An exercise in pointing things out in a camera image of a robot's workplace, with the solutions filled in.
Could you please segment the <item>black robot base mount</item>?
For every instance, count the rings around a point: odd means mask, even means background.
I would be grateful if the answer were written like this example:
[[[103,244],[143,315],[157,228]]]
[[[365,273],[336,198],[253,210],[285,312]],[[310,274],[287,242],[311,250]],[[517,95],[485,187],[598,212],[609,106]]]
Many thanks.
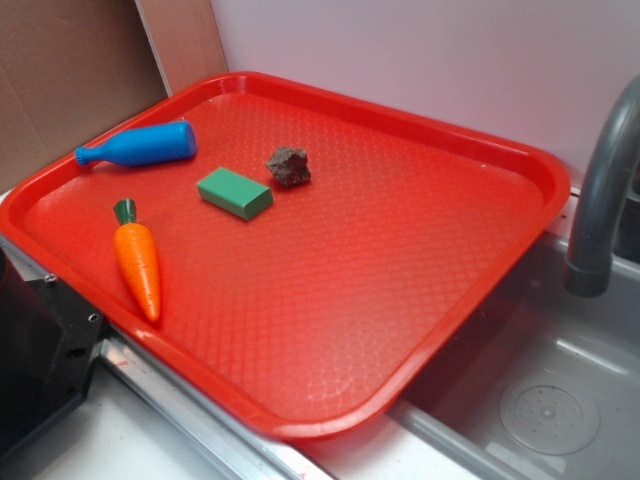
[[[86,399],[106,320],[63,280],[24,280],[1,254],[1,459]]]

